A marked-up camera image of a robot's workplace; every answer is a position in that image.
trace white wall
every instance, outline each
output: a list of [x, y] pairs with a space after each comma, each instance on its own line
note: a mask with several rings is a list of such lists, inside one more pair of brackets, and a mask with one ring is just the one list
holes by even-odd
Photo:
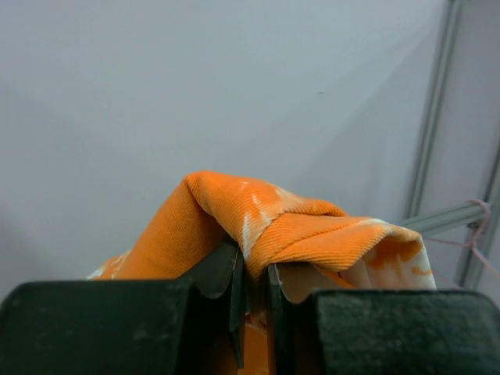
[[0, 2], [0, 293], [130, 248], [199, 169], [399, 220], [443, 4]]

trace pink string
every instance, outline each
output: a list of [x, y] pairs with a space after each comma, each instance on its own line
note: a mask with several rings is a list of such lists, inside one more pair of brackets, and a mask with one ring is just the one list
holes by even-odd
[[[477, 203], [478, 205], [480, 205], [483, 210], [484, 210], [484, 219], [483, 221], [481, 222], [480, 226], [477, 228], [476, 232], [474, 233], [474, 235], [472, 236], [472, 238], [470, 239], [469, 242], [463, 244], [461, 242], [454, 242], [454, 241], [446, 241], [446, 240], [439, 240], [437, 238], [426, 238], [427, 241], [432, 241], [432, 242], [438, 242], [440, 244], [446, 244], [446, 245], [456, 245], [456, 246], [460, 246], [460, 247], [464, 247], [464, 248], [469, 248], [472, 253], [484, 264], [484, 266], [490, 270], [494, 275], [495, 277], [497, 277], [499, 280], [500, 280], [500, 272], [498, 272], [494, 267], [493, 265], [484, 257], [483, 254], [481, 254], [481, 252], [479, 250], [477, 250], [477, 246], [476, 246], [476, 243], [477, 243], [477, 239], [481, 236], [481, 234], [483, 233], [484, 231], [484, 228], [486, 227], [486, 224], [488, 223], [489, 219], [490, 219], [490, 209], [488, 207], [488, 205], [481, 201], [480, 199], [470, 199], [469, 202], [474, 202], [474, 203]], [[433, 271], [434, 273], [436, 273], [439, 277], [442, 277], [444, 278], [445, 280], [447, 280], [447, 282], [451, 283], [451, 284], [454, 284], [452, 283], [450, 280], [446, 279], [445, 277], [443, 277], [440, 273], [436, 272], [436, 271]]]

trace metal rod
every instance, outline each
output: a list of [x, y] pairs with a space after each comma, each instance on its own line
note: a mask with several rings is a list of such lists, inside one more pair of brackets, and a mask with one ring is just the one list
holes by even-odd
[[[488, 257], [491, 253], [491, 245], [495, 239], [495, 231], [500, 221], [500, 145], [498, 145], [495, 164], [487, 186], [484, 201], [491, 205], [490, 220], [485, 228], [477, 248]], [[462, 272], [458, 275], [457, 282], [466, 289], [476, 289], [479, 284], [484, 265], [470, 252], [466, 253], [466, 259], [462, 266]]]
[[445, 10], [445, 22], [441, 29], [441, 37], [437, 46], [437, 58], [434, 62], [422, 118], [422, 135], [409, 195], [411, 198], [406, 207], [405, 217], [413, 217], [420, 212], [423, 189], [427, 179], [427, 171], [429, 169], [439, 115], [441, 113], [443, 94], [448, 78], [448, 67], [455, 46], [455, 36], [462, 3], [463, 0], [449, 0], [447, 9]]
[[403, 220], [401, 225], [420, 232], [423, 236], [432, 236], [483, 218], [484, 210], [480, 205], [466, 202], [449, 209]]

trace corduroy texture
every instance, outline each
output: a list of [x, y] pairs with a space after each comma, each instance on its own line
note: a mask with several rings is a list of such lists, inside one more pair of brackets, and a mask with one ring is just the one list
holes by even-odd
[[[329, 202], [265, 181], [209, 171], [186, 176], [132, 250], [110, 259], [91, 278], [178, 277], [226, 232], [239, 243], [254, 281], [268, 264], [307, 261], [355, 288], [435, 288], [418, 233], [347, 216]], [[248, 366], [241, 374], [267, 373], [265, 334], [247, 336], [245, 352], [254, 358], [245, 356]]]

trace orange corduroy fabric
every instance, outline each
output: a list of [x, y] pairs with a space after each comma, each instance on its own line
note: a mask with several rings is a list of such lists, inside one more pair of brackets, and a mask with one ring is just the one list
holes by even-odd
[[[302, 198], [262, 180], [210, 171], [186, 176], [131, 251], [92, 278], [174, 278], [210, 253], [225, 233], [255, 282], [271, 263], [307, 261], [361, 288], [433, 288], [418, 233]], [[249, 328], [245, 369], [267, 373], [266, 335]]]

